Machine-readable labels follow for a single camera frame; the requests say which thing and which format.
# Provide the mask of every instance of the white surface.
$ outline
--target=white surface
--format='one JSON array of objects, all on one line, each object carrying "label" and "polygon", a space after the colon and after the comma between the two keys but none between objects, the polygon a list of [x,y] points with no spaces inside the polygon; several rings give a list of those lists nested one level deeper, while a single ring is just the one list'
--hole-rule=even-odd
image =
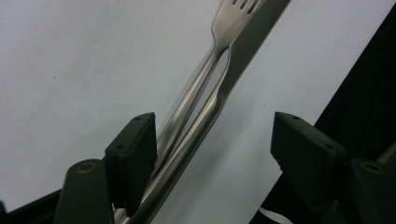
[{"label": "white surface", "polygon": [[[314,123],[394,2],[292,1],[153,223],[248,223],[280,174],[274,112]],[[158,134],[213,45],[220,3],[0,1],[7,210],[101,159],[134,116],[155,112]]]}]

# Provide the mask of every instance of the utensil handle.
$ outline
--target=utensil handle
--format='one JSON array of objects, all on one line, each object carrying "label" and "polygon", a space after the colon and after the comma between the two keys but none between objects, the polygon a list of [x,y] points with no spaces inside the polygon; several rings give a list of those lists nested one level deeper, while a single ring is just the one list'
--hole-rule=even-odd
[{"label": "utensil handle", "polygon": [[155,177],[162,168],[164,162],[169,157],[172,148],[175,146],[177,139],[180,137],[184,126],[186,125],[192,110],[195,108],[198,99],[202,93],[202,89],[211,74],[214,66],[219,60],[221,51],[214,47],[207,57],[204,65],[201,67],[195,80],[190,85],[187,93],[184,95],[176,111],[169,119],[162,133],[157,139],[158,159],[155,163],[155,169],[152,177]]},{"label": "utensil handle", "polygon": [[223,94],[224,92],[220,89],[222,84],[224,84],[226,75],[227,69],[180,144],[149,185],[137,213],[128,219],[119,211],[116,213],[116,219],[123,220],[119,223],[150,223],[158,210],[160,210],[163,202],[189,164],[195,151],[204,141],[205,136],[219,117],[227,101],[229,94]]}]

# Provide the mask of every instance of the metal fork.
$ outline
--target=metal fork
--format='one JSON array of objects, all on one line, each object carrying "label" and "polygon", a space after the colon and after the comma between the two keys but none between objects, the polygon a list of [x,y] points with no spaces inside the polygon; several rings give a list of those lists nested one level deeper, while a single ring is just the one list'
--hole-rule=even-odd
[{"label": "metal fork", "polygon": [[158,174],[172,152],[219,57],[238,37],[259,3],[262,0],[224,0],[212,27],[215,46],[157,139],[158,159],[152,177]]}]

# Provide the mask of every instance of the white background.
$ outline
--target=white background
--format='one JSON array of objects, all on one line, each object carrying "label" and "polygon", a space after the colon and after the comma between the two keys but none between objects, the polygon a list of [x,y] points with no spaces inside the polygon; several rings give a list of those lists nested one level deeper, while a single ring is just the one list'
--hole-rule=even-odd
[{"label": "white background", "polygon": [[[213,46],[221,2],[0,0],[7,210],[103,158],[133,117],[155,112],[159,134]],[[153,223],[248,223],[280,174],[275,111],[314,123],[394,3],[292,1]]]}]

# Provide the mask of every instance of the stainless steel utensil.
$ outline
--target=stainless steel utensil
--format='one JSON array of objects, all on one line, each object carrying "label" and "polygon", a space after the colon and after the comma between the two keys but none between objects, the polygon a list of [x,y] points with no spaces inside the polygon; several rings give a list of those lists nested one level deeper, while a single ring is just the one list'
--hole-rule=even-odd
[{"label": "stainless steel utensil", "polygon": [[116,223],[150,223],[219,116],[236,81],[290,0],[265,0],[230,46],[227,68],[175,152],[145,193],[139,210],[128,218],[116,211]]},{"label": "stainless steel utensil", "polygon": [[212,27],[215,47],[157,139],[158,159],[155,164],[153,177],[158,174],[175,146],[219,57],[224,50],[230,47],[248,19],[262,2],[263,0],[225,0],[223,2]]}]

